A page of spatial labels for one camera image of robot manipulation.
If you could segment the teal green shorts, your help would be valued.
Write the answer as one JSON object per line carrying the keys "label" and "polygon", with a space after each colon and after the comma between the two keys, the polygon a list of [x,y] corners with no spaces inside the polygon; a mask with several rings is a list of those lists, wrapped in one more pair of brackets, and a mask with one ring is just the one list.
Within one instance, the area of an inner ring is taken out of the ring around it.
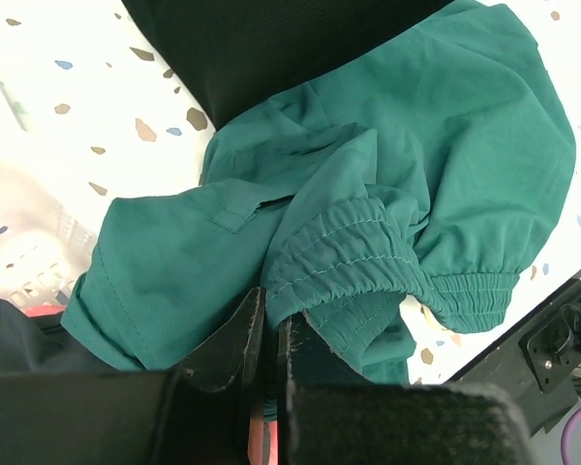
{"label": "teal green shorts", "polygon": [[255,287],[380,384],[408,380],[412,296],[500,325],[556,228],[575,139],[526,26],[455,1],[219,129],[198,188],[117,199],[62,326],[120,370],[173,366]]}

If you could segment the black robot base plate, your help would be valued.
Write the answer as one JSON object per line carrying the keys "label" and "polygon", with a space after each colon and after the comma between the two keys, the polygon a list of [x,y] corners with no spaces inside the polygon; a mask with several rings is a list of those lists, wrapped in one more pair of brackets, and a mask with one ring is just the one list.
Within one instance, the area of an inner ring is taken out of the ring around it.
{"label": "black robot base plate", "polygon": [[501,388],[530,432],[550,430],[575,404],[570,374],[581,363],[581,280],[570,279],[450,380]]}

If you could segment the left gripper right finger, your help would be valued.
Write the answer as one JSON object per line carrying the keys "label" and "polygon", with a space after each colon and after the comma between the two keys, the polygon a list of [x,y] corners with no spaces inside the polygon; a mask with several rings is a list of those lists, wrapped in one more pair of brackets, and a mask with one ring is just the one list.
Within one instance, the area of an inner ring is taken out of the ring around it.
{"label": "left gripper right finger", "polygon": [[522,414],[494,386],[373,384],[296,314],[279,327],[282,464],[530,464]]}

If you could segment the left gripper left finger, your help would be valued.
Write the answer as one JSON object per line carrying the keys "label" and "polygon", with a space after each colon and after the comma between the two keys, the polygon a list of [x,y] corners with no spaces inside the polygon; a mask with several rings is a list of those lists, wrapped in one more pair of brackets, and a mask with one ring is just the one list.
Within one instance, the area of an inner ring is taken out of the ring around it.
{"label": "left gripper left finger", "polygon": [[0,374],[0,464],[260,464],[264,291],[165,371]]}

